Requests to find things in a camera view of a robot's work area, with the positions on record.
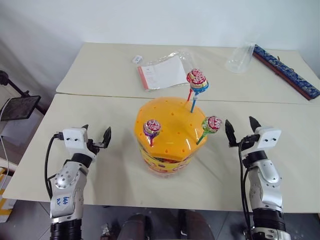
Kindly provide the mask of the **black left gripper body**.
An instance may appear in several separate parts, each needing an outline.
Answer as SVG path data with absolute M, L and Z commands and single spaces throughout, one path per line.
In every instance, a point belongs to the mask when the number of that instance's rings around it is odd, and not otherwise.
M 94 142 L 92 139 L 88 139 L 86 146 L 89 151 L 91 151 L 94 154 L 98 154 L 100 149 L 105 149 L 106 148 L 106 143 L 105 142 Z

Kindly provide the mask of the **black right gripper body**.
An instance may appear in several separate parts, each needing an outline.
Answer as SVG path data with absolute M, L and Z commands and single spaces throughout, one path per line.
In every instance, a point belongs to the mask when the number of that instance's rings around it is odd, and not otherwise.
M 236 143 L 236 147 L 242 152 L 254 146 L 255 142 L 260 139 L 259 134 L 247 135 L 240 142 Z

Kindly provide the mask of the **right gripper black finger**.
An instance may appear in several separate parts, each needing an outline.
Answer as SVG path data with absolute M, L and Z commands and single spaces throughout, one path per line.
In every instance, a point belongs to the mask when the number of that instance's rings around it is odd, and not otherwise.
M 237 146 L 237 139 L 235 136 L 235 130 L 233 125 L 230 123 L 228 119 L 225 120 L 225 133 L 228 139 L 228 145 L 230 148 Z
M 249 123 L 250 123 L 250 127 L 252 129 L 253 132 L 256 131 L 257 128 L 261 127 L 260 123 L 258 122 L 257 119 L 255 119 L 252 116 L 249 116 Z

